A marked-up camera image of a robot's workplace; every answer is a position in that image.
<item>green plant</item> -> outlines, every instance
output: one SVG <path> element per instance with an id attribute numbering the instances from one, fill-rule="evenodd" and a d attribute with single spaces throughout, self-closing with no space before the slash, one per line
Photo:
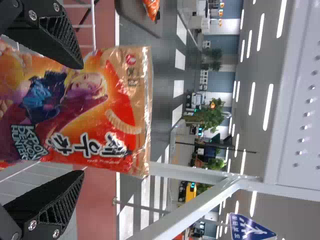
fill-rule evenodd
<path id="1" fill-rule="evenodd" d="M 219 71 L 221 68 L 221 61 L 223 52 L 221 48 L 204 48 L 202 50 L 203 57 L 209 59 L 209 63 L 203 63 L 201 68 L 203 70 L 212 69 L 213 71 Z"/>
<path id="2" fill-rule="evenodd" d="M 197 185 L 196 185 L 196 195 L 198 196 L 198 195 L 202 194 L 204 191 L 208 190 L 211 187 L 212 187 L 212 185 L 210 185 L 210 184 L 197 183 Z"/>
<path id="3" fill-rule="evenodd" d="M 210 169 L 210 170 L 221 170 L 225 167 L 225 162 L 222 158 L 210 158 L 208 163 L 202 166 L 203 169 Z"/>
<path id="4" fill-rule="evenodd" d="M 186 122 L 197 122 L 203 125 L 204 130 L 209 130 L 211 133 L 216 132 L 217 127 L 223 122 L 223 107 L 225 102 L 221 98 L 212 98 L 210 105 L 214 108 L 203 108 L 194 113 L 193 116 L 184 116 Z"/>

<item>blue sign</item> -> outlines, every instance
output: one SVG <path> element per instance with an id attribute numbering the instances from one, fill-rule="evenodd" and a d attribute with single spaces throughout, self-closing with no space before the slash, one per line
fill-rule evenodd
<path id="1" fill-rule="evenodd" d="M 265 240 L 277 236 L 273 231 L 240 214 L 230 213 L 233 240 Z"/>

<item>yellow object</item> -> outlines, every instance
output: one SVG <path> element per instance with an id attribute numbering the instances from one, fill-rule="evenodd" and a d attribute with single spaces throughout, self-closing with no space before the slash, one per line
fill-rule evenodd
<path id="1" fill-rule="evenodd" d="M 185 202 L 190 202 L 197 195 L 197 185 L 194 182 L 189 182 L 186 186 Z"/>

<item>screw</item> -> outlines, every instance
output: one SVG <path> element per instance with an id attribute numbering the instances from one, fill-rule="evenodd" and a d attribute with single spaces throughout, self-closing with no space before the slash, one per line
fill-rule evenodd
<path id="1" fill-rule="evenodd" d="M 17 0 L 12 0 L 12 3 L 15 8 L 19 7 L 19 2 Z"/>
<path id="2" fill-rule="evenodd" d="M 54 8 L 54 10 L 55 10 L 56 12 L 59 12 L 59 11 L 60 11 L 60 7 L 59 7 L 58 3 L 56 3 L 56 2 L 53 3 L 53 8 Z"/>
<path id="3" fill-rule="evenodd" d="M 59 229 L 54 230 L 53 235 L 52 235 L 53 238 L 56 239 L 59 236 L 59 233 L 60 233 Z"/>
<path id="4" fill-rule="evenodd" d="M 32 220 L 30 222 L 30 224 L 29 224 L 29 227 L 28 227 L 29 231 L 34 230 L 36 228 L 36 226 L 37 226 L 37 221 L 36 220 Z"/>
<path id="5" fill-rule="evenodd" d="M 35 21 L 35 20 L 37 20 L 37 14 L 35 13 L 35 11 L 33 11 L 33 10 L 30 10 L 29 11 L 29 17 L 31 18 L 31 20 L 32 21 Z"/>
<path id="6" fill-rule="evenodd" d="M 15 234 L 13 234 L 11 240 L 18 240 L 19 238 L 19 234 L 16 232 Z"/>

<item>chip bag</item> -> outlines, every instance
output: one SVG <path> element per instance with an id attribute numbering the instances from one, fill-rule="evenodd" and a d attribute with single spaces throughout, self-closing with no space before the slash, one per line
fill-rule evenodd
<path id="1" fill-rule="evenodd" d="M 143 5 L 152 21 L 156 20 L 159 11 L 160 0 L 143 0 Z"/>
<path id="2" fill-rule="evenodd" d="M 0 162 L 147 175 L 152 80 L 148 47 L 97 50 L 73 70 L 0 42 Z"/>

